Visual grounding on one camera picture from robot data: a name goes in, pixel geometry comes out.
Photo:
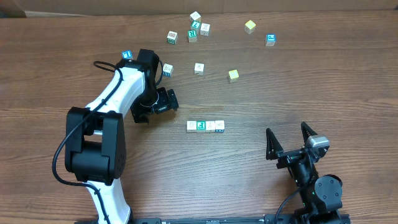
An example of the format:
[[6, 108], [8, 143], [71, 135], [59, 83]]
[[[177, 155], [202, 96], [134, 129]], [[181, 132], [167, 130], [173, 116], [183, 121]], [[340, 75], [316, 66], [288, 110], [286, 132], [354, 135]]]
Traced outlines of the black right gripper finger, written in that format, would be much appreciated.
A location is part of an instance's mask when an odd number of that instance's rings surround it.
[[280, 145], [279, 141], [275, 137], [274, 133], [270, 128], [266, 129], [267, 147], [266, 147], [266, 159], [274, 160], [278, 159], [278, 154], [283, 153], [284, 149]]
[[304, 146], [314, 146], [318, 134], [304, 121], [301, 122], [301, 131]]

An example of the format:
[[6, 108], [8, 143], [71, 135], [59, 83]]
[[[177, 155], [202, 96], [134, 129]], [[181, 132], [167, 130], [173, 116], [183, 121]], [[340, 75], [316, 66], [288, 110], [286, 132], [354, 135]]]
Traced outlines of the red letter wooden block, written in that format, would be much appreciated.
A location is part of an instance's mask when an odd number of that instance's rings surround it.
[[187, 121], [187, 132], [195, 133], [197, 131], [197, 121]]

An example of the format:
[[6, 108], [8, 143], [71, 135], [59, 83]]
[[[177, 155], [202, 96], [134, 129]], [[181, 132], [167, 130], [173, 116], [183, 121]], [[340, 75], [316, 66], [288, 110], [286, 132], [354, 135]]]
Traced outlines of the green C wooden block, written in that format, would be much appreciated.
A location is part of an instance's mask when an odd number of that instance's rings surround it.
[[206, 121], [197, 121], [197, 132], [198, 133], [206, 132]]

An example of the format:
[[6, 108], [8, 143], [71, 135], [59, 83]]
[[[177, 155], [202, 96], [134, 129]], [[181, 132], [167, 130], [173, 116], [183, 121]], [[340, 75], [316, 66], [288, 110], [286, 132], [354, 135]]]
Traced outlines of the blue side wooden block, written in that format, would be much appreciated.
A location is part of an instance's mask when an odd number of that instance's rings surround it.
[[216, 120], [215, 121], [215, 132], [223, 133], [225, 131], [224, 120]]

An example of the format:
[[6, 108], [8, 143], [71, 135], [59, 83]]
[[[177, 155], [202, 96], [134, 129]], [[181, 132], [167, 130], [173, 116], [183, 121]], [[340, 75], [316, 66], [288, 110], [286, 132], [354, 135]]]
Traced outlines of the plain wooden picture block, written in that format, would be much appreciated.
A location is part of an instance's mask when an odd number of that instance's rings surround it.
[[205, 121], [205, 131], [207, 133], [213, 133], [215, 132], [215, 121]]

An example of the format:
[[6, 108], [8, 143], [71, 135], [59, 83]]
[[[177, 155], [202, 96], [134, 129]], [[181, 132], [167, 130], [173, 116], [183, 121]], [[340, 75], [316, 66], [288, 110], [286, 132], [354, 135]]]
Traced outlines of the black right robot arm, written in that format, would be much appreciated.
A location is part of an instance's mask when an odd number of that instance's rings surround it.
[[[342, 180], [332, 174], [320, 177], [315, 168], [315, 163], [329, 150], [329, 139], [316, 133], [305, 122], [301, 123], [301, 130], [303, 146], [300, 149], [287, 152], [284, 151], [271, 129], [266, 130], [266, 159], [276, 160], [278, 169], [288, 169], [297, 189], [282, 202], [276, 214], [265, 215], [264, 222], [350, 223], [349, 215], [339, 213], [339, 209], [343, 206], [341, 201]], [[283, 207], [297, 194], [302, 199], [303, 208], [295, 210], [293, 214], [282, 215]]]

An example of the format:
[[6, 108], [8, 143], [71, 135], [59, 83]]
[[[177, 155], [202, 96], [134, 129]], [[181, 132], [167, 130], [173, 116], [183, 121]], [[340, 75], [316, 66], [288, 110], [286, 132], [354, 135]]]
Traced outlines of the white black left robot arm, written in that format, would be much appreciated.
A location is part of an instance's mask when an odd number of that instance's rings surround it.
[[135, 123], [147, 123], [151, 114], [177, 110], [174, 91], [159, 85], [161, 77], [171, 76], [174, 68], [147, 49], [140, 50], [137, 58], [123, 52], [115, 65], [93, 64], [114, 77], [97, 99], [69, 110], [59, 148], [65, 150], [66, 170], [76, 177], [73, 185], [91, 194], [98, 212], [94, 223], [134, 223], [121, 185], [126, 165], [124, 117], [131, 113]]

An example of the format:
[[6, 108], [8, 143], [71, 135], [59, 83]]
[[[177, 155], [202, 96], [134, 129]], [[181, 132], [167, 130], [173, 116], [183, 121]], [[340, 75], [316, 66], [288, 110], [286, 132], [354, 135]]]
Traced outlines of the blue side picture block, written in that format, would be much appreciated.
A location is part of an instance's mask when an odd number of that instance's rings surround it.
[[163, 71], [163, 75], [164, 75], [164, 76], [166, 76], [166, 77], [171, 77], [171, 76], [172, 76], [172, 73], [173, 73], [173, 71], [174, 71], [174, 66], [165, 63], [165, 64], [163, 65], [162, 71]]

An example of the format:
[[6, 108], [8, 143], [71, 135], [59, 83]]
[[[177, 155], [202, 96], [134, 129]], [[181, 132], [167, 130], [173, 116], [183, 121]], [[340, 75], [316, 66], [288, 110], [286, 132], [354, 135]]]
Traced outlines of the blue top wooden block left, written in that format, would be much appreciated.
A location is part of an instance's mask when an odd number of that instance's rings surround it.
[[122, 52], [123, 59], [133, 59], [133, 54], [130, 50]]

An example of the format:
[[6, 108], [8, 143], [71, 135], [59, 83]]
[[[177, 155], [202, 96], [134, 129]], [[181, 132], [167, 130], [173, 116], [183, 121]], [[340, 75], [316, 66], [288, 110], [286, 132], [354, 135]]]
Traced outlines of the white picture wooden block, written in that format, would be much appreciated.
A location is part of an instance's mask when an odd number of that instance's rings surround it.
[[204, 75], [205, 65], [203, 63], [196, 63], [194, 66], [194, 74]]

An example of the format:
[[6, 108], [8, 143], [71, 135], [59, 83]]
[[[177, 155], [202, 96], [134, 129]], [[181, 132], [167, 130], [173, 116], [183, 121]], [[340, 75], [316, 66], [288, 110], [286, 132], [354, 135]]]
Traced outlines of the green B wooden block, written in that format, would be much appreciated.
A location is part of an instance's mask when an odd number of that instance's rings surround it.
[[169, 33], [167, 34], [167, 42], [175, 45], [177, 40], [178, 40], [178, 33], [174, 31], [169, 31]]

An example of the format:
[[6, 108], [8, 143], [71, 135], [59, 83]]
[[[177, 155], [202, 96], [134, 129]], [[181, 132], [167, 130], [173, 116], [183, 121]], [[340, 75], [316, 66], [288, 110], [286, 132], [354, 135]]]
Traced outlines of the green R wooden block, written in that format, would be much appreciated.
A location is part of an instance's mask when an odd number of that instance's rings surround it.
[[197, 41], [197, 32], [196, 32], [196, 30], [189, 30], [187, 32], [187, 34], [188, 34], [188, 42], [189, 43]]

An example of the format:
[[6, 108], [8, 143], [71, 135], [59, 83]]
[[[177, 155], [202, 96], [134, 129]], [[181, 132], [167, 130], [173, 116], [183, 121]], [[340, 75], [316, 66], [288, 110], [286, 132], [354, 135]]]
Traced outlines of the yellow top wooden block near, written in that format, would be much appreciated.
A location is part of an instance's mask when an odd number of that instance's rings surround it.
[[228, 80], [230, 83], [236, 82], [239, 78], [239, 73], [237, 70], [230, 70], [228, 72]]

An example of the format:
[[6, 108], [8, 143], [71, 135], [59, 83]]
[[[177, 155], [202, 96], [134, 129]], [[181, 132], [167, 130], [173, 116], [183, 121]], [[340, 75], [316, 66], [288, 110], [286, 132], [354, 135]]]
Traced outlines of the yellow wooden block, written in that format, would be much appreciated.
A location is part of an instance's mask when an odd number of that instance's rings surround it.
[[244, 31], [247, 34], [253, 33], [255, 31], [255, 28], [256, 28], [256, 24], [252, 20], [247, 21], [244, 25]]
[[228, 72], [228, 80], [230, 83], [236, 82], [239, 78], [239, 73], [237, 70], [230, 70]]

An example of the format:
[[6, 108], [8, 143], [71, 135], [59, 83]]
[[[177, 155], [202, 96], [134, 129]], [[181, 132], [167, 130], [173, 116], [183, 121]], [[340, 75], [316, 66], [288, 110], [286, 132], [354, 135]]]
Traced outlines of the green L wooden block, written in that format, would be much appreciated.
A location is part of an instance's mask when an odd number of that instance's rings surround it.
[[200, 30], [200, 27], [201, 27], [201, 22], [198, 21], [193, 21], [190, 26], [191, 30], [195, 30], [196, 32]]

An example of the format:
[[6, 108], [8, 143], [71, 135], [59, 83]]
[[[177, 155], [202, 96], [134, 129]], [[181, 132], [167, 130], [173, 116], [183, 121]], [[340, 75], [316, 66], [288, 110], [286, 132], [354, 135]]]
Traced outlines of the white X wooden block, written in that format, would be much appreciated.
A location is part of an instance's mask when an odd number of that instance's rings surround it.
[[200, 35], [209, 36], [209, 33], [210, 33], [210, 25], [202, 23], [200, 27]]

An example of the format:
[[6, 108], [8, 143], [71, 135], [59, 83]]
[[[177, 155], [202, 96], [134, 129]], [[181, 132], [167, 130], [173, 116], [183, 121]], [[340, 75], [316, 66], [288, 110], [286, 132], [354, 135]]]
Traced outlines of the white top block back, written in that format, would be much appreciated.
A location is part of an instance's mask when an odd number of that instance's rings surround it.
[[193, 22], [193, 21], [200, 22], [200, 21], [201, 21], [201, 15], [200, 15], [197, 11], [195, 11], [195, 12], [193, 12], [193, 13], [190, 14], [190, 20], [191, 20], [192, 22]]

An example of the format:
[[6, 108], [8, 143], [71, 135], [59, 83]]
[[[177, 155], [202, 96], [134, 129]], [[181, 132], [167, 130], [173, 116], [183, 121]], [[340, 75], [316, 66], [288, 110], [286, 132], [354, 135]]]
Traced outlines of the blue top wooden block right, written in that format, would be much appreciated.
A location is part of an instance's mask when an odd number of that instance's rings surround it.
[[266, 43], [266, 47], [273, 47], [276, 43], [275, 34], [267, 34], [265, 43]]

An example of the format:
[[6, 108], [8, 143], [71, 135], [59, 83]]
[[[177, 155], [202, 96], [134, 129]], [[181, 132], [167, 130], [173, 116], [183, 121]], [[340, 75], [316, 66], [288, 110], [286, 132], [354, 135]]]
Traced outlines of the yellow top wooden block far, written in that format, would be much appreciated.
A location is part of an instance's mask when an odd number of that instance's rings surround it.
[[244, 31], [247, 34], [253, 33], [255, 31], [255, 28], [256, 28], [256, 24], [252, 20], [247, 21], [244, 25]]

